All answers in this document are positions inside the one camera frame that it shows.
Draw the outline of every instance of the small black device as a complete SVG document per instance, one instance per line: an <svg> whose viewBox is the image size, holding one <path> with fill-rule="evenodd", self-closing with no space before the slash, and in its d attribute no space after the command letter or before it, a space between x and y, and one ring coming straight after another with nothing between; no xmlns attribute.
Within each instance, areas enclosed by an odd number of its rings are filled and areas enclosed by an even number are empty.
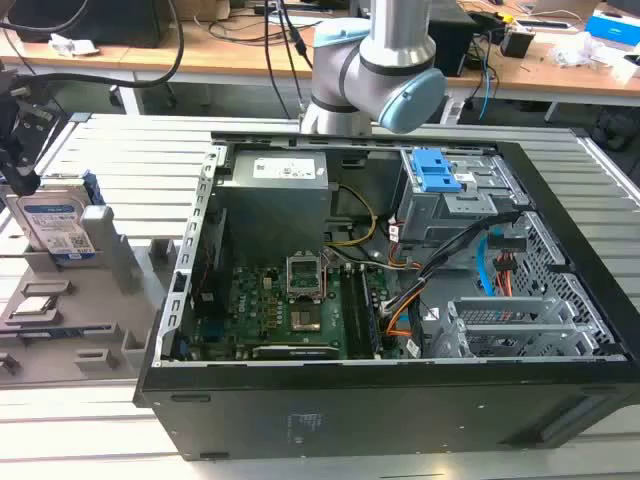
<svg viewBox="0 0 640 480"><path fill-rule="evenodd" d="M509 30L500 44L500 52L505 57L524 58L534 36L531 32Z"/></svg>
<svg viewBox="0 0 640 480"><path fill-rule="evenodd" d="M478 25L455 0L433 0L429 35L438 45L434 66L447 77L459 77Z"/></svg>
<svg viewBox="0 0 640 480"><path fill-rule="evenodd" d="M17 25L49 27L65 22L80 9L82 0L20 0L9 10L9 20ZM60 32L73 39L95 44L155 48L169 27L166 1L111 0L90 2L87 13L74 26ZM44 33L18 32L23 42L46 42Z"/></svg>
<svg viewBox="0 0 640 480"><path fill-rule="evenodd" d="M608 0L607 4L632 15L640 15L640 2L638 0Z"/></svg>

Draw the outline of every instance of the sticker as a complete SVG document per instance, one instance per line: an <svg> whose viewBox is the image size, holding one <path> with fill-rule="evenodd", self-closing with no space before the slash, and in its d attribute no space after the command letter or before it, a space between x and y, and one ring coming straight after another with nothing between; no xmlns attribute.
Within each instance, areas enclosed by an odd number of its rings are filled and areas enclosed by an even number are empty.
<svg viewBox="0 0 640 480"><path fill-rule="evenodd" d="M290 445L304 445L317 436L324 423L321 413L292 413L287 416L287 442Z"/></svg>
<svg viewBox="0 0 640 480"><path fill-rule="evenodd" d="M425 322L435 322L440 319L440 309L438 307L428 308L427 314L422 317Z"/></svg>
<svg viewBox="0 0 640 480"><path fill-rule="evenodd" d="M72 205L25 205L24 215L53 256L79 260L95 255Z"/></svg>
<svg viewBox="0 0 640 480"><path fill-rule="evenodd" d="M420 356L420 347L416 345L412 338L407 340L407 351L413 358L418 358Z"/></svg>
<svg viewBox="0 0 640 480"><path fill-rule="evenodd" d="M253 178L294 178L314 180L313 158L257 158L253 162Z"/></svg>

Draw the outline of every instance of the motherboard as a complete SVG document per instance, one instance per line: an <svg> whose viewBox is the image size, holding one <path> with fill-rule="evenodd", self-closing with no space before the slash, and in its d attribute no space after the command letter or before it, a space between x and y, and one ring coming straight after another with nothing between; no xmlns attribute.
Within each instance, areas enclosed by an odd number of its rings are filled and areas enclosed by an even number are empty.
<svg viewBox="0 0 640 480"><path fill-rule="evenodd" d="M233 269L227 311L202 314L189 348L202 360L370 358L380 348L374 311L387 299L384 272L324 265Z"/></svg>

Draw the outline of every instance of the black cable on desk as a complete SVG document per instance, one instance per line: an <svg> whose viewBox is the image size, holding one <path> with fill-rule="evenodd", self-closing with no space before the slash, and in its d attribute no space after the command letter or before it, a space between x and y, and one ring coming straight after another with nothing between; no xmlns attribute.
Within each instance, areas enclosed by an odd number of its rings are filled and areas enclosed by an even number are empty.
<svg viewBox="0 0 640 480"><path fill-rule="evenodd" d="M293 74L293 81L296 84L296 91L298 92L298 102L300 102L300 108L303 106L302 92L300 92L300 83L298 83L298 74L296 73L296 67L293 65L293 57L291 56L291 48L287 41L287 31L284 28L284 19L282 18L282 10L278 9L278 18L280 19L280 29L282 30L282 36L285 39L284 45L287 49L287 57L289 57L289 66L291 67L291 73Z"/></svg>
<svg viewBox="0 0 640 480"><path fill-rule="evenodd" d="M273 78L273 68L271 68L271 54L269 53L269 1L264 0L264 57L267 61L267 68L269 69L269 79L271 80L271 85L273 86L273 90L276 92L276 96L280 101L280 105L282 106L282 110L284 110L284 114L288 119L291 119L289 115L289 111L287 110L287 106L284 104L284 100L282 99L282 95L280 95L280 90L278 90L278 86L276 85L276 80Z"/></svg>
<svg viewBox="0 0 640 480"><path fill-rule="evenodd" d="M307 55L307 45L304 43L304 40L300 36L300 32L298 31L298 29L295 27L295 25L289 18L289 12L287 11L287 4L284 1L280 2L280 4L282 5L282 12L284 13L284 18L287 20L287 25L289 25L289 31L291 32L291 39L293 40L293 44L296 47L296 52L298 52L298 55L304 58L305 62L307 62L307 65L309 65L309 68L313 69L313 64L311 63L311 60L309 60L309 56Z"/></svg>
<svg viewBox="0 0 640 480"><path fill-rule="evenodd" d="M171 10L171 16L176 24L178 30L178 51L172 67L162 76L153 80L118 80L115 78L101 77L97 75L82 75L77 73L46 73L40 75L34 75L31 77L22 77L18 79L13 86L17 88L19 86L32 85L36 83L54 82L54 81L76 81L86 83L98 83L102 85L115 85L123 88L151 88L157 85L162 85L169 81L171 77L178 71L180 62L182 62L182 56L184 54L184 32L182 30L182 23L180 23L180 17L174 0L167 0L169 2L169 9Z"/></svg>
<svg viewBox="0 0 640 480"><path fill-rule="evenodd" d="M13 30L14 32L20 33L59 33L74 26L87 12L88 7L89 0L84 0L80 9L73 15L73 17L60 25L56 25L55 27L28 27L26 25L15 25L9 22L0 22L0 28L6 28L7 30Z"/></svg>

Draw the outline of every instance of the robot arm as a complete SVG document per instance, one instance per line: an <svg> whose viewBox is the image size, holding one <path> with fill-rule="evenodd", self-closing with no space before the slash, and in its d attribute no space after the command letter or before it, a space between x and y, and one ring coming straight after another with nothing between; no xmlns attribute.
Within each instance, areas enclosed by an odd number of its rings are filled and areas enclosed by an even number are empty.
<svg viewBox="0 0 640 480"><path fill-rule="evenodd" d="M430 0L371 0L371 21L342 18L318 26L302 132L366 134L374 119L407 133L424 123L446 88L433 68L430 7Z"/></svg>

